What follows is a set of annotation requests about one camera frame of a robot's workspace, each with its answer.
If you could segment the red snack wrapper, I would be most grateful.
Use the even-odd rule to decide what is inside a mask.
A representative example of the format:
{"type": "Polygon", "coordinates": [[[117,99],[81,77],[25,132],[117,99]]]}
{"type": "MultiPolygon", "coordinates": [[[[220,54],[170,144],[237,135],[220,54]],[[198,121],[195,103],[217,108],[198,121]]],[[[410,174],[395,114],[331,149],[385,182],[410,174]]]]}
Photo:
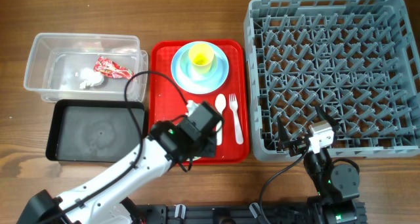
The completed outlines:
{"type": "Polygon", "coordinates": [[[100,56],[93,68],[94,72],[100,72],[107,78],[126,78],[131,79],[133,72],[120,66],[118,63],[100,56]]]}

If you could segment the white napkin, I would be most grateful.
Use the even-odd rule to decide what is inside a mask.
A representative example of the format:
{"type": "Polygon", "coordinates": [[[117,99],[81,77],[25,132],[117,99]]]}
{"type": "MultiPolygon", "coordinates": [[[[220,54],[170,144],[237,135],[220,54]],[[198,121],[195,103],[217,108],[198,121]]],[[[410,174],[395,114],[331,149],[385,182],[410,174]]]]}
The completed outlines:
{"type": "Polygon", "coordinates": [[[100,72],[95,72],[94,70],[88,68],[80,71],[79,76],[82,79],[82,82],[79,84],[80,89],[96,87],[104,82],[104,76],[100,72]]]}

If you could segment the green bowl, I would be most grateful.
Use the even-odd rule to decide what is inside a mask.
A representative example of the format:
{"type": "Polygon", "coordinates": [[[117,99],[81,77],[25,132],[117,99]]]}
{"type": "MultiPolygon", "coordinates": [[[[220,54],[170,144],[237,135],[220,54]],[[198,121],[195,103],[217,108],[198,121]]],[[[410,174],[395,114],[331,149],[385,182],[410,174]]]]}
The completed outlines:
{"type": "Polygon", "coordinates": [[[190,161],[196,161],[201,159],[201,156],[183,156],[182,157],[182,162],[190,162],[190,161]]]}

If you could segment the white plastic fork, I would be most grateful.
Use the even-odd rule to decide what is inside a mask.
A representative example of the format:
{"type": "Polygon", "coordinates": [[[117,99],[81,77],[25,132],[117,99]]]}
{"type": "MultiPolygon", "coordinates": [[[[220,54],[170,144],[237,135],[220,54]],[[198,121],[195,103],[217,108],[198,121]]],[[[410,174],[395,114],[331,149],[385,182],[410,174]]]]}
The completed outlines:
{"type": "Polygon", "coordinates": [[[236,142],[239,145],[243,144],[243,133],[242,128],[239,121],[238,116],[238,101],[236,98],[236,95],[234,93],[229,94],[229,107],[233,113],[233,119],[234,119],[234,133],[235,133],[235,139],[236,142]]]}

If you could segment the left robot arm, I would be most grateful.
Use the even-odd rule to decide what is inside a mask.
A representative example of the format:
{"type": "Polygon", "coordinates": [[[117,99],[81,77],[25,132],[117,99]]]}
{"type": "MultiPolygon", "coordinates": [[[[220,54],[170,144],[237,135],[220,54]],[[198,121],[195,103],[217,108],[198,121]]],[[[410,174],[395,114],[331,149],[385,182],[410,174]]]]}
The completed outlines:
{"type": "Polygon", "coordinates": [[[216,130],[222,124],[222,119],[202,116],[184,116],[178,124],[160,121],[134,150],[85,184],[56,198],[46,190],[34,195],[18,222],[134,223],[134,210],[123,201],[174,165],[199,156],[207,145],[215,143],[216,130]]]}

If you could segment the white plastic spoon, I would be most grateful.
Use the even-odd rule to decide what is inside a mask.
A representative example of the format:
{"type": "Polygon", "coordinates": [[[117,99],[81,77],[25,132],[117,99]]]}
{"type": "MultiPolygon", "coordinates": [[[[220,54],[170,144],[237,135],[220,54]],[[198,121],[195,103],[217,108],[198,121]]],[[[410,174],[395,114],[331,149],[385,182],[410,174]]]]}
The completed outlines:
{"type": "MultiPolygon", "coordinates": [[[[222,115],[223,110],[226,108],[226,98],[223,94],[219,94],[216,97],[215,100],[215,108],[219,112],[220,115],[222,115]]],[[[217,140],[217,146],[220,146],[222,144],[222,122],[219,122],[216,126],[216,140],[217,140]]]]}

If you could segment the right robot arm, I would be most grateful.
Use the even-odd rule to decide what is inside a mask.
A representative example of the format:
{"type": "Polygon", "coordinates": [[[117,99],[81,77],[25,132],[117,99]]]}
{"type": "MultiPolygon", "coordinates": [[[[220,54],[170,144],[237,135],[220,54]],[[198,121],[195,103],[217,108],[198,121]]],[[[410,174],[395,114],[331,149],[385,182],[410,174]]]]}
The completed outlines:
{"type": "Polygon", "coordinates": [[[359,223],[355,199],[360,196],[360,168],[348,158],[333,160],[328,147],[336,141],[339,122],[316,107],[321,120],[309,126],[309,132],[296,139],[289,138],[280,119],[278,145],[290,156],[298,156],[317,190],[318,197],[308,200],[315,223],[359,223]]]}

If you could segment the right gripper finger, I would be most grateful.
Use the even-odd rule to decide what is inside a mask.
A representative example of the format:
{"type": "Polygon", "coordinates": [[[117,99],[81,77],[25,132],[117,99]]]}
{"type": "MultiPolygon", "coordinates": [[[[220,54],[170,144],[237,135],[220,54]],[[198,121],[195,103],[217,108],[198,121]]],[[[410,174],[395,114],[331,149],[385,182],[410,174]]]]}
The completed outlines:
{"type": "Polygon", "coordinates": [[[339,122],[337,120],[322,110],[320,106],[315,106],[315,109],[318,117],[325,120],[331,126],[333,131],[339,130],[339,122]]]}
{"type": "Polygon", "coordinates": [[[277,124],[278,124],[278,138],[279,138],[279,143],[281,144],[286,144],[289,142],[289,137],[287,134],[287,131],[281,121],[281,116],[277,117],[277,124]]]}

